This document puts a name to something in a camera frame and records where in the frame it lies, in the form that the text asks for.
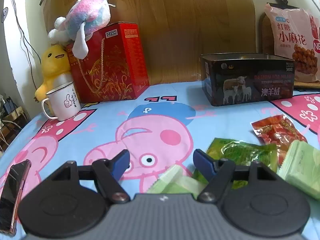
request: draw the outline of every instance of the thumbs up drawing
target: thumbs up drawing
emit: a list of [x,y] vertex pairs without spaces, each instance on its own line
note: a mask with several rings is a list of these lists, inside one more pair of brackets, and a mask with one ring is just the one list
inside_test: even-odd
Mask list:
[[66,108],[69,108],[70,106],[72,106],[72,101],[70,100],[70,95],[67,94],[66,100],[64,100],[64,106]]

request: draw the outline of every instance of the mug handle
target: mug handle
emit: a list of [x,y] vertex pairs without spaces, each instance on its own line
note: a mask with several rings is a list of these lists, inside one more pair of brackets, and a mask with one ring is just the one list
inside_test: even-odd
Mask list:
[[43,112],[44,115],[45,115],[46,117],[48,117],[49,119],[52,119],[52,120],[58,119],[58,117],[56,117],[56,116],[54,116],[54,117],[49,116],[49,115],[47,114],[47,112],[45,111],[45,109],[44,109],[44,103],[45,103],[45,101],[47,101],[47,100],[49,100],[49,98],[43,99],[42,102],[41,102],[42,112]]

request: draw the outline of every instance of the yellow duck plush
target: yellow duck plush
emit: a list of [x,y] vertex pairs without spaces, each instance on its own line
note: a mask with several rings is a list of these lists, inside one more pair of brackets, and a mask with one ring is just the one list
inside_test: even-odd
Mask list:
[[50,90],[72,81],[67,52],[60,45],[51,46],[42,54],[43,83],[35,96],[41,102]]

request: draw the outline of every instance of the snack bag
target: snack bag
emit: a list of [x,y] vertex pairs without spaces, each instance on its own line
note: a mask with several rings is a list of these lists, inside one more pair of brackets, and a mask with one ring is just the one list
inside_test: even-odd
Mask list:
[[320,53],[319,20],[304,9],[265,7],[271,21],[275,54],[295,61],[295,80],[320,80],[318,57]]
[[205,186],[205,184],[202,184],[193,178],[183,176],[183,168],[175,164],[160,176],[160,178],[148,189],[147,193],[192,193],[194,198],[197,199]]
[[305,141],[307,139],[299,133],[293,123],[284,115],[275,115],[251,123],[254,133],[263,139],[265,144],[275,143],[279,165],[282,165],[290,143],[294,140]]
[[[249,166],[254,160],[259,160],[274,172],[277,171],[278,158],[275,144],[255,145],[232,139],[215,138],[207,154],[215,160],[227,158],[237,165]],[[208,184],[204,176],[195,170],[192,176],[194,179]],[[232,188],[240,188],[247,184],[247,181],[234,181]]]
[[278,175],[291,185],[320,200],[320,151],[311,145],[294,141]]

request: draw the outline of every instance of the pig's eye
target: pig's eye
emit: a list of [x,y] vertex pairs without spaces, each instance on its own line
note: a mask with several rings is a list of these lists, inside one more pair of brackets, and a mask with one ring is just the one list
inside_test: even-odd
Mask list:
[[140,164],[145,167],[150,167],[156,164],[156,156],[152,154],[145,154],[140,158]]
[[125,170],[125,172],[129,172],[129,171],[131,171],[131,169],[132,169],[132,164],[131,164],[131,162],[129,163],[129,167]]

